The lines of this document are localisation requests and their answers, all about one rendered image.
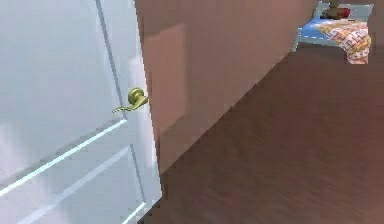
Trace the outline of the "white panelled room door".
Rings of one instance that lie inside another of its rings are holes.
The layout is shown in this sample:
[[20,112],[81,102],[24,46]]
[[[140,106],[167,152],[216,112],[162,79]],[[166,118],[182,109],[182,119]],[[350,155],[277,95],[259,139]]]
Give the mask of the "white panelled room door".
[[0,224],[138,224],[161,198],[135,0],[0,0]]

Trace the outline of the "pale blue bed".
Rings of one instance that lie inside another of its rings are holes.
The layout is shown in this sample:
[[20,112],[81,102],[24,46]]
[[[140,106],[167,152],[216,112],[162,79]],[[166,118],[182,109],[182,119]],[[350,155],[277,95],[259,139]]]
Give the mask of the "pale blue bed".
[[[337,44],[331,41],[326,35],[321,33],[314,27],[315,24],[322,22],[320,16],[322,12],[329,8],[329,2],[319,1],[313,12],[311,20],[297,29],[296,39],[293,42],[291,48],[292,52],[297,50],[300,43],[310,43],[324,46],[336,47]],[[342,8],[349,8],[351,13],[349,15],[350,20],[358,20],[367,22],[368,18],[373,10],[373,4],[340,4]]]

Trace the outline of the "olive brown object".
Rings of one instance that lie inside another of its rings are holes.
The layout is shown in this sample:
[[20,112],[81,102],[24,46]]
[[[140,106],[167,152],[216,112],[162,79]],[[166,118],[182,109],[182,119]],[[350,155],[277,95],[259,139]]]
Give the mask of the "olive brown object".
[[338,15],[339,0],[330,0],[329,8],[324,10],[320,16],[321,19],[339,19]]

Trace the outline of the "yellow red patterned blanket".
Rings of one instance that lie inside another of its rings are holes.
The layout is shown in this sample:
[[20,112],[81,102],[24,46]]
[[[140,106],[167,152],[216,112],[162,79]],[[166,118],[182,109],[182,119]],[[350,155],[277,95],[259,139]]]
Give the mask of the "yellow red patterned blanket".
[[314,27],[342,48],[350,64],[367,64],[371,37],[366,22],[348,19],[327,20]]

